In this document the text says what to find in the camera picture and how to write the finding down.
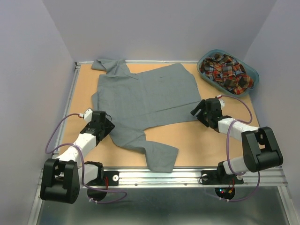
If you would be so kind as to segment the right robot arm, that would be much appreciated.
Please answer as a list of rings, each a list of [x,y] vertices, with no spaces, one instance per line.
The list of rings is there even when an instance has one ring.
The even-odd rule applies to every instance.
[[[226,183],[247,172],[255,173],[281,166],[284,159],[273,130],[270,127],[253,127],[250,122],[223,115],[224,106],[222,95],[219,95],[201,100],[191,114],[206,127],[225,134],[227,141],[231,137],[240,141],[243,155],[233,159],[227,156],[216,170],[204,174],[203,182],[216,180]]]

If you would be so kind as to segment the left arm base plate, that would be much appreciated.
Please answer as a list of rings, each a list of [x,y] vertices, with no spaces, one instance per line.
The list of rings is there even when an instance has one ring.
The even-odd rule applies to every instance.
[[[119,185],[119,172],[118,171],[104,171],[98,173],[97,177],[87,183],[89,186],[108,186],[114,187]]]

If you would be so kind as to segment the grey long sleeve shirt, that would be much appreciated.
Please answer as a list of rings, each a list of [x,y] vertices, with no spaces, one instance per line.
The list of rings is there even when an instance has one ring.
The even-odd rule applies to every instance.
[[[124,60],[97,59],[92,69],[105,71],[91,99],[95,110],[111,116],[112,141],[144,154],[150,170],[170,173],[178,149],[147,141],[145,130],[194,120],[191,111],[201,101],[194,76],[181,64],[134,74]]]

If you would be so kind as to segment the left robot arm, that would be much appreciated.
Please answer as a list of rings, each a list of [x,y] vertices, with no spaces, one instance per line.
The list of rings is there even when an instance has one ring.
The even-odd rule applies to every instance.
[[[74,143],[66,143],[68,149],[55,159],[44,163],[40,197],[45,201],[73,204],[80,189],[90,181],[95,184],[108,179],[100,162],[84,162],[84,157],[93,150],[113,129],[111,117],[104,111],[87,109],[78,114],[87,124]]]

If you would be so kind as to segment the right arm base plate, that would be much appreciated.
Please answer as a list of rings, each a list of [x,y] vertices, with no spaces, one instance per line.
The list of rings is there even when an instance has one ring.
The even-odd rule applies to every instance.
[[[241,185],[244,180],[239,180],[235,175],[228,175],[225,172],[218,172],[217,170],[202,170],[199,179],[203,185]]]

